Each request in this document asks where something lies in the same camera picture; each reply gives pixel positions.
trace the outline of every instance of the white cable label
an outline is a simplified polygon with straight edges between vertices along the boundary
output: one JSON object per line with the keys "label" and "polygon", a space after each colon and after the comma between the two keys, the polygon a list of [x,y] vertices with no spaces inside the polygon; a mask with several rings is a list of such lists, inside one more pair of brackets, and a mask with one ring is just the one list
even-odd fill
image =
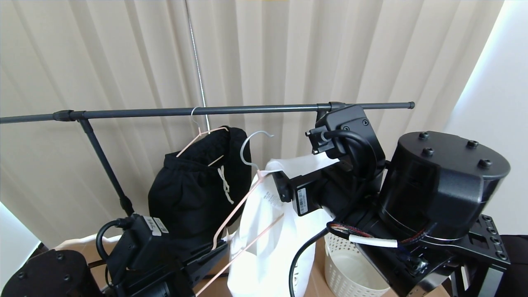
{"label": "white cable label", "polygon": [[308,212],[308,198],[306,197],[306,188],[297,191],[297,201],[299,201],[299,215]]}
{"label": "white cable label", "polygon": [[159,218],[153,218],[153,219],[156,221],[156,224],[158,224],[159,229],[163,233],[168,233],[167,227],[165,227],[165,225],[163,225],[163,222]]}
{"label": "white cable label", "polygon": [[145,222],[147,222],[148,228],[152,231],[152,236],[161,236],[162,232],[159,230],[158,225],[156,225],[152,217],[143,217],[145,218]]}

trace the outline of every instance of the white drawstring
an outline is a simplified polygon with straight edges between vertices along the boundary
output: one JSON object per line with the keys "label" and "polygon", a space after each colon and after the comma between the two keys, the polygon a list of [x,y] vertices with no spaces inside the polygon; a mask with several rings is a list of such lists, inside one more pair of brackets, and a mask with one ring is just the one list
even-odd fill
{"label": "white drawstring", "polygon": [[225,180],[224,165],[222,165],[222,166],[220,166],[220,168],[218,168],[218,174],[220,175],[220,178],[224,182],[225,196],[228,198],[229,203],[234,204],[234,201],[231,200],[231,197],[229,197],[229,184],[228,184],[228,181]]}

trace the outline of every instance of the perforated basket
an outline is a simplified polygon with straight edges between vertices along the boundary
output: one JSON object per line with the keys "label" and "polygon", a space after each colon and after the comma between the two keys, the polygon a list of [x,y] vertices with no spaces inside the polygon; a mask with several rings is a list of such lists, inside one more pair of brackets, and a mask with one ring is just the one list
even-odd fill
{"label": "perforated basket", "polygon": [[333,234],[325,236],[325,278],[337,297],[378,297],[389,285],[356,246]]}

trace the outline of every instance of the beige curtain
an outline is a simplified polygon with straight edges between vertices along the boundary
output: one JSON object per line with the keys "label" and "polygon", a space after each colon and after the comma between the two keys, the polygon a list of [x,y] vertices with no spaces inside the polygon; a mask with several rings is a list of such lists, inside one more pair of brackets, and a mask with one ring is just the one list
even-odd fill
{"label": "beige curtain", "polygon": [[[409,131],[442,130],[501,1],[1,1],[0,115],[202,106],[415,101],[368,111],[388,158]],[[196,117],[205,129],[203,116]],[[256,137],[253,159],[309,153],[315,114],[212,115]],[[135,209],[189,117],[92,120]],[[122,217],[77,123],[0,127],[0,199],[54,246]]]}

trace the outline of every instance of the white sticker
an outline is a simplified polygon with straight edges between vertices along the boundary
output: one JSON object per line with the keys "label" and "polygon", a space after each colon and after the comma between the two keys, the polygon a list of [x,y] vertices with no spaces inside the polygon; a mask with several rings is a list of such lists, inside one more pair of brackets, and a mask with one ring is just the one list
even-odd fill
{"label": "white sticker", "polygon": [[153,219],[156,221],[156,224],[158,224],[159,229],[163,233],[168,233],[167,227],[165,227],[165,225],[163,225],[163,222],[159,218],[153,218]]}
{"label": "white sticker", "polygon": [[274,208],[282,208],[282,201],[280,201],[279,195],[275,195],[270,191],[266,191],[266,194],[264,194],[264,200],[267,200]]}
{"label": "white sticker", "polygon": [[152,217],[143,216],[145,218],[145,222],[147,222],[148,228],[152,231],[153,236],[161,236],[162,232],[159,230],[158,225],[154,222]]}
{"label": "white sticker", "polygon": [[299,201],[299,215],[303,215],[308,212],[308,201],[306,197],[306,188],[302,188],[297,191],[297,201]]}

